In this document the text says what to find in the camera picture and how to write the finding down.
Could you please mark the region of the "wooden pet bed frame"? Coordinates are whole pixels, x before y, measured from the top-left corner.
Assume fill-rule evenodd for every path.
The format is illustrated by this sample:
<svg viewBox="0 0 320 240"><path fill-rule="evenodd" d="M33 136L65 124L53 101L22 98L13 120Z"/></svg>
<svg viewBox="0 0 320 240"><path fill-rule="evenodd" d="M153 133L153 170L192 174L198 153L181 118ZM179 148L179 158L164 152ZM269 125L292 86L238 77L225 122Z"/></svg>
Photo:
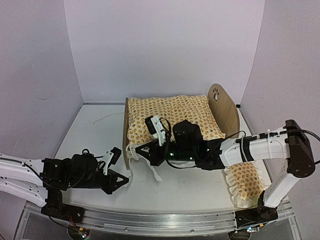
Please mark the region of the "wooden pet bed frame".
<svg viewBox="0 0 320 240"><path fill-rule="evenodd" d="M227 136L234 134L240 130L240 118L236 104L224 90L224 88L215 83L209 88L208 94L208 106L213 114L214 119L220 130ZM133 155L127 150L127 146L130 144L128 138L129 131L129 98L125 99L124 108L124 122L123 122L123 137L122 148L125 167L130 170L130 160L133 159Z"/></svg>

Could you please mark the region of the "duck print ruffled cushion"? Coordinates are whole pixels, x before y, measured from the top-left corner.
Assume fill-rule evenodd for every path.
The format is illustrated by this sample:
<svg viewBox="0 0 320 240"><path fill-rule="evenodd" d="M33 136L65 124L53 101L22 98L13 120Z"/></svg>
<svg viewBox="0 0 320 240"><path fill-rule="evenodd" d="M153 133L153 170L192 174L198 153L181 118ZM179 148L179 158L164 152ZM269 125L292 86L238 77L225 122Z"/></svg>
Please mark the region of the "duck print ruffled cushion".
<svg viewBox="0 0 320 240"><path fill-rule="evenodd" d="M184 120L200 128L204 140L224 138L226 134L218 126L205 95L128 99L128 130L126 149L152 141L145 119L158 116L166 128Z"/></svg>

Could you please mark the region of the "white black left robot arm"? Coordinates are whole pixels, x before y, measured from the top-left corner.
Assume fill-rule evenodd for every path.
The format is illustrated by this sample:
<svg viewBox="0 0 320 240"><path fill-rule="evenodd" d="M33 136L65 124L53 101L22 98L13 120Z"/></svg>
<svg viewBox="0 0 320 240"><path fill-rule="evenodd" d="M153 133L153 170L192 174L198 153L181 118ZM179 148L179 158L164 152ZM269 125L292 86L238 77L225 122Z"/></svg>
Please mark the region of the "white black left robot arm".
<svg viewBox="0 0 320 240"><path fill-rule="evenodd" d="M63 203L63 191L100 189L111 195L129 183L129 178L110 167L122 151L114 147L103 156L88 149L71 158L25 159L5 154L0 156L0 189L41 207L47 216L61 219L82 215L83 209Z"/></svg>

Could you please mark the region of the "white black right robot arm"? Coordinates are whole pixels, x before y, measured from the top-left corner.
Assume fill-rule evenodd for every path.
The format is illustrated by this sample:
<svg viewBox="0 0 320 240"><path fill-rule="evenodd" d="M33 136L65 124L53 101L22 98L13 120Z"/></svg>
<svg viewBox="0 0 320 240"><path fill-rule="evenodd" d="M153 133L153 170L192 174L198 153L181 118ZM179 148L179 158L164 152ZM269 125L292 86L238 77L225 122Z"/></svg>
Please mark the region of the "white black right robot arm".
<svg viewBox="0 0 320 240"><path fill-rule="evenodd" d="M148 160L151 166L163 162L194 162L196 168L212 171L230 168L245 180L245 167L256 160L284 159L284 165L271 185L258 194L257 206L235 213L238 227L264 224L278 218L277 208L291 188L316 169L309 136L294 120L274 131L239 137L233 133L226 138L204 140L197 124L187 120L164 126L161 119L145 119L151 142L136 147L135 153Z"/></svg>

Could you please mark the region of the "small duck print pillow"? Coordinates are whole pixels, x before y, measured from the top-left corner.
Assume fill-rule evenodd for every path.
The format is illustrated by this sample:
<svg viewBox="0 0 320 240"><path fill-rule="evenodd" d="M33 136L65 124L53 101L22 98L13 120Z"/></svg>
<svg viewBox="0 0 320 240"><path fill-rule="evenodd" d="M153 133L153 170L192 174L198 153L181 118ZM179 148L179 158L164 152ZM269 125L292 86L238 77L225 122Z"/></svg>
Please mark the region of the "small duck print pillow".
<svg viewBox="0 0 320 240"><path fill-rule="evenodd" d="M224 169L231 201L238 209L255 208L265 190L262 172L256 164L237 163Z"/></svg>

